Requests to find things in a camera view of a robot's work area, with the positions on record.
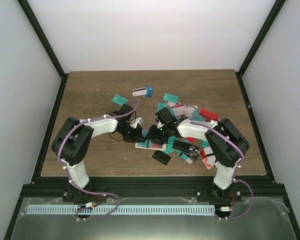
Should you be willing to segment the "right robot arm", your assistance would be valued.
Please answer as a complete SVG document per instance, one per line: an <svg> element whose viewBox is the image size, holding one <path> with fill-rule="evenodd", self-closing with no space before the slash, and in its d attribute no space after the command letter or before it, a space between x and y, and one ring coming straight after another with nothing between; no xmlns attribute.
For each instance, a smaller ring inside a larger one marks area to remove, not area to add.
<svg viewBox="0 0 300 240"><path fill-rule="evenodd" d="M204 154L208 160L218 163L212 197L219 202L224 201L230 195L230 185L236 181L237 168L250 148L247 139L227 118L210 122L196 121L185 116L177 118L165 107L155 115L157 124L150 127L146 140L165 144L174 136L209 143Z"/></svg>

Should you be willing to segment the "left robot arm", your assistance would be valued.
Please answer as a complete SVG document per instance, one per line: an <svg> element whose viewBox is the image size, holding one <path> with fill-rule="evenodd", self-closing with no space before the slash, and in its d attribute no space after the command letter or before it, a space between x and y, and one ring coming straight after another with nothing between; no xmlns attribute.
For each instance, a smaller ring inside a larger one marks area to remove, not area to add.
<svg viewBox="0 0 300 240"><path fill-rule="evenodd" d="M106 113L100 117L79 120L69 117L56 135L51 149L63 165L69 183L76 187L74 195L79 201L86 202L92 196L88 187L89 177L84 166L84 158L91 139L105 133L119 133L126 143L143 143L142 117L131 117L136 109L124 104L120 110Z"/></svg>

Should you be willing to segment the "beige leather card holder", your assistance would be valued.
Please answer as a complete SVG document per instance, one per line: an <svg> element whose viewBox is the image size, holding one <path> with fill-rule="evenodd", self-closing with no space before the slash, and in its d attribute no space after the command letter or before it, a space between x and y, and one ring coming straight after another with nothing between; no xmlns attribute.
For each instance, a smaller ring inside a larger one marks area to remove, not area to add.
<svg viewBox="0 0 300 240"><path fill-rule="evenodd" d="M146 149L146 150L158 150L158 151L165 151L166 150L166 144L157 144L153 143L151 140L146 140L145 142L139 142L135 144L135 147L138 149Z"/></svg>

